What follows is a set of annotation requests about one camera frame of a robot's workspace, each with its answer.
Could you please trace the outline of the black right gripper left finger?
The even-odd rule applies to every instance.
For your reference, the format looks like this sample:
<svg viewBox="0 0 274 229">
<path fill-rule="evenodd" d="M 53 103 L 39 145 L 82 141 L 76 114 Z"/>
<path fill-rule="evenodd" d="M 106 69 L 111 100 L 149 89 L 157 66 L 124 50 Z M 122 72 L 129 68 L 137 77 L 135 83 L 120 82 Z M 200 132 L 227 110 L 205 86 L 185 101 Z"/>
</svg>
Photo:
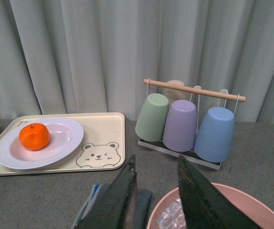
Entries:
<svg viewBox="0 0 274 229">
<path fill-rule="evenodd" d="M 138 197 L 135 155 L 132 155 L 104 195 L 77 229 L 132 229 Z"/>
</svg>

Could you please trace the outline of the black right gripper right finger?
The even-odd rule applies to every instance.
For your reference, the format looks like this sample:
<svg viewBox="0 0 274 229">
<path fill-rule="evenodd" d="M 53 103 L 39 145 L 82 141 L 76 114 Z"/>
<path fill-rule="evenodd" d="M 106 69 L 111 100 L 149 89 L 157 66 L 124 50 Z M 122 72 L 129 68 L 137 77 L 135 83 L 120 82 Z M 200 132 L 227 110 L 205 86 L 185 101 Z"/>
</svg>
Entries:
<svg viewBox="0 0 274 229">
<path fill-rule="evenodd" d="M 183 156 L 178 159 L 178 186 L 187 228 L 260 229 Z"/>
</svg>

